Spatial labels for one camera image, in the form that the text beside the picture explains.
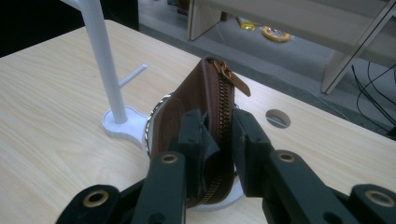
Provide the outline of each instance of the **wooden table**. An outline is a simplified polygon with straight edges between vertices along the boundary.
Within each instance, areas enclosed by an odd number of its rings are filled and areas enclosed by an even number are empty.
[[[106,22],[120,78],[148,69],[122,89],[124,102],[148,114],[199,58],[112,21]],[[84,28],[0,59],[0,223],[54,223],[81,190],[124,190],[144,178],[148,158],[136,145],[106,136],[109,109]],[[250,111],[276,149],[300,154],[329,186],[349,193],[373,183],[396,191],[396,143],[250,79]],[[289,115],[278,129],[270,109]],[[263,223],[261,200],[243,198],[217,212],[188,211],[187,223]]]

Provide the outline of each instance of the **zipper pull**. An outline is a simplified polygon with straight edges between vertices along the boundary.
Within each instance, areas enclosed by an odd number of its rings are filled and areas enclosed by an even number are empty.
[[[246,96],[250,96],[250,88],[248,85],[242,81],[233,71],[228,67],[227,63],[224,61],[214,61],[213,62],[216,72],[225,77],[225,79],[232,85],[234,85],[238,90],[244,93]]]

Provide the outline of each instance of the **desk grommet hole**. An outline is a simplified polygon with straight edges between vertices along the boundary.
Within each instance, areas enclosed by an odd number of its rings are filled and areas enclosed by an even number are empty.
[[[268,110],[265,113],[265,118],[274,127],[280,129],[289,128],[289,126],[291,125],[290,117],[285,112],[277,109]]]

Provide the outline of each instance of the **brown leather wallet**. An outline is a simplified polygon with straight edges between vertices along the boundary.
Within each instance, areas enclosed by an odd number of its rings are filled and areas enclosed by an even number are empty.
[[[158,110],[153,119],[151,157],[168,149],[178,137],[184,113],[199,108],[207,115],[207,130],[219,146],[220,153],[205,167],[206,191],[189,198],[188,207],[219,203],[227,197],[234,179],[231,151],[234,87],[250,95],[248,86],[223,61],[203,58]]]

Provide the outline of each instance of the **floor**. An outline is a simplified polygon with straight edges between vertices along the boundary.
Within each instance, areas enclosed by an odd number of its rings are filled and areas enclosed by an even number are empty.
[[[197,56],[215,55],[226,60],[232,69],[278,91],[347,119],[373,132],[386,134],[396,126],[396,75],[388,71],[366,90],[378,101],[392,119],[386,119],[361,94],[349,69],[346,76],[332,91],[320,91],[326,62],[331,49],[293,36],[287,43],[276,43],[262,35],[261,28],[246,31],[239,28],[235,18],[221,21],[194,41],[187,40],[188,17],[177,13],[177,7],[166,0],[138,0],[140,32],[184,49]],[[363,86],[367,77],[368,62],[354,64]],[[371,79],[388,68],[370,64]]]

